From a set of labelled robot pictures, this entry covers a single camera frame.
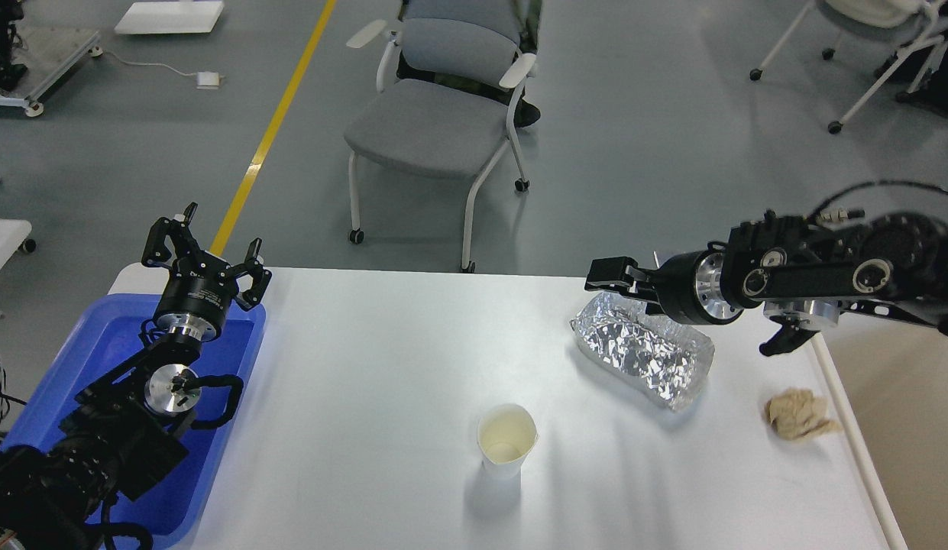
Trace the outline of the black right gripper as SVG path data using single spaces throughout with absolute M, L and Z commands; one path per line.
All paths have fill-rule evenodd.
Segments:
M 647 304 L 648 315 L 665 315 L 684 325 L 724 326 L 745 310 L 723 296 L 723 261 L 722 251 L 696 251 L 674 255 L 650 271 L 631 257 L 601 258 L 592 261 L 584 289 L 655 300 Z

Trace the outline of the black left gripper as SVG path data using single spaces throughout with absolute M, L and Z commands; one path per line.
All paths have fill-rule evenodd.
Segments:
M 141 265 L 170 271 L 153 315 L 154 324 L 167 333 L 184 333 L 198 341 L 214 341 L 222 333 L 231 303 L 250 311 L 263 302 L 272 272 L 260 256 L 263 240 L 251 241 L 244 260 L 231 266 L 231 280 L 220 278 L 230 264 L 204 260 L 190 224 L 198 208 L 191 202 L 180 215 L 160 217 L 149 229 Z M 243 289 L 240 279 L 249 278 Z

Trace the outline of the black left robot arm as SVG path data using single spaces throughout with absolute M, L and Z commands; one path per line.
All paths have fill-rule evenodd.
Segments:
M 192 364 L 202 346 L 222 335 L 231 306 L 256 309 L 272 274 L 260 256 L 263 240 L 230 264 L 201 248 L 190 223 L 197 209 L 160 217 L 141 262 L 167 271 L 154 314 L 143 324 L 142 348 L 95 379 L 75 398 L 49 451 L 14 445 L 0 451 L 0 535 L 18 549 L 116 548 L 154 537 L 135 522 L 114 522 L 118 495 L 135 501 L 189 456 L 183 436 L 231 422 L 244 394 L 236 374 L 200 375 Z

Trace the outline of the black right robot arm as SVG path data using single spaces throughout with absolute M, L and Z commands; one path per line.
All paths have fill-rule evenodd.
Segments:
M 802 347 L 845 313 L 948 337 L 948 223 L 910 210 L 867 220 L 862 209 L 834 208 L 839 198 L 808 215 L 767 210 L 725 241 L 656 268 L 630 257 L 593 260 L 585 289 L 638 300 L 649 315 L 687 326 L 726 326 L 762 309 L 778 325 L 759 347 L 767 358 Z

